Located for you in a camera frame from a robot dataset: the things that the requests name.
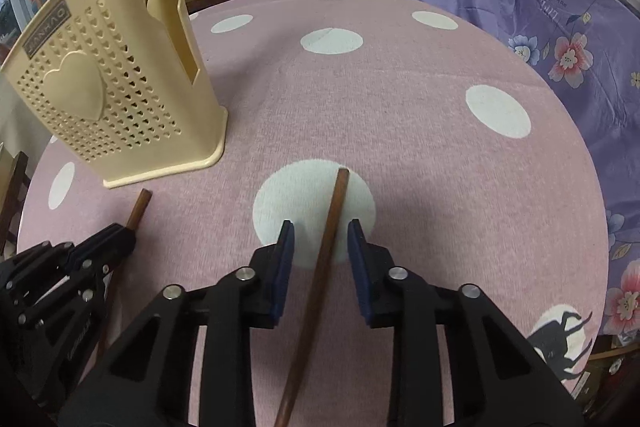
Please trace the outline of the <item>brown wooden chopstick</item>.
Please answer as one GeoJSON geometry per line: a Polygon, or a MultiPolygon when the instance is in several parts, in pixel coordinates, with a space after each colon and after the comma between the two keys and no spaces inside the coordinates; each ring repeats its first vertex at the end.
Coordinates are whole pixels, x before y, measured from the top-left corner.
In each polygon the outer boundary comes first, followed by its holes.
{"type": "MultiPolygon", "coordinates": [[[[136,203],[134,204],[134,208],[132,208],[129,218],[127,220],[126,228],[131,231],[137,231],[140,227],[140,223],[144,216],[146,208],[149,206],[149,202],[152,198],[153,193],[149,191],[147,188],[142,188],[140,191],[136,203]]],[[[110,329],[111,323],[114,319],[114,304],[116,300],[116,294],[118,291],[118,286],[120,280],[122,279],[122,270],[123,267],[118,267],[114,270],[113,275],[111,277],[110,283],[106,288],[106,300],[105,300],[105,325],[104,329],[101,333],[101,337],[96,345],[96,359],[100,361],[104,355],[108,347],[108,330],[110,329]]]]}
{"type": "Polygon", "coordinates": [[[337,170],[329,211],[326,216],[326,225],[322,234],[316,267],[314,268],[314,276],[308,291],[303,324],[300,328],[278,413],[274,421],[276,427],[290,425],[295,402],[299,389],[302,387],[311,351],[314,347],[314,338],[316,338],[324,300],[326,300],[326,288],[328,288],[331,275],[335,237],[346,199],[349,175],[350,172],[347,168],[341,167],[337,170]]]}

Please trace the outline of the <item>dark wooden stool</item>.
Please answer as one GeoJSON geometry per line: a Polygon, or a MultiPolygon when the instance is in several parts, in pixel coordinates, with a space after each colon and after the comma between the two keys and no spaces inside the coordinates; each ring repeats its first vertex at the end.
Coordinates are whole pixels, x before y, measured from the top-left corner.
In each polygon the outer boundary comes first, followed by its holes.
{"type": "Polygon", "coordinates": [[[1,251],[6,244],[17,244],[11,225],[24,207],[21,193],[26,192],[30,184],[27,166],[28,156],[24,152],[12,157],[4,148],[1,149],[1,251]]]}

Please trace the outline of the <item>pink polka dot tablecloth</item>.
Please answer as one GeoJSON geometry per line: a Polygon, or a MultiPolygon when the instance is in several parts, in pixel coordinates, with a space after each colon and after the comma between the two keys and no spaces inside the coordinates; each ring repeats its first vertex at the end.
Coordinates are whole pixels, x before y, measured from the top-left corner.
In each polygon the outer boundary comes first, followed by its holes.
{"type": "Polygon", "coordinates": [[[217,284],[291,221],[282,317],[250,332],[253,426],[274,426],[344,167],[326,300],[289,426],[390,426],[394,332],[360,313],[354,219],[427,283],[478,286],[566,389],[603,310],[606,224],[585,142],[533,69],[416,0],[235,0],[189,18],[228,113],[216,164],[109,188],[55,137],[27,192],[26,249],[126,227],[142,188],[153,193],[119,265],[107,349],[166,286],[217,284]]]}

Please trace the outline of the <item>beige plastic utensil holder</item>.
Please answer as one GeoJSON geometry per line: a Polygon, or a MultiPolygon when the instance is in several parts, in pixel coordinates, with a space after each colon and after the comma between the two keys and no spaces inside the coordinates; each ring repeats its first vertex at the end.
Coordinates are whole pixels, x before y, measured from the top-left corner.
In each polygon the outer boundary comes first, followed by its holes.
{"type": "Polygon", "coordinates": [[[2,74],[106,187],[213,166],[228,113],[186,0],[48,0],[2,74]]]}

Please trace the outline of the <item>purple floral cloth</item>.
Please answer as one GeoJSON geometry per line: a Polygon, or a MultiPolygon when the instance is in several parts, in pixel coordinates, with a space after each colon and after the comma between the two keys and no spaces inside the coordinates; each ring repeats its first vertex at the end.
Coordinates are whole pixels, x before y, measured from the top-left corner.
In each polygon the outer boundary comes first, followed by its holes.
{"type": "Polygon", "coordinates": [[[420,0],[521,57],[573,118],[600,181],[608,226],[601,332],[639,332],[639,17],[620,0],[420,0]]]}

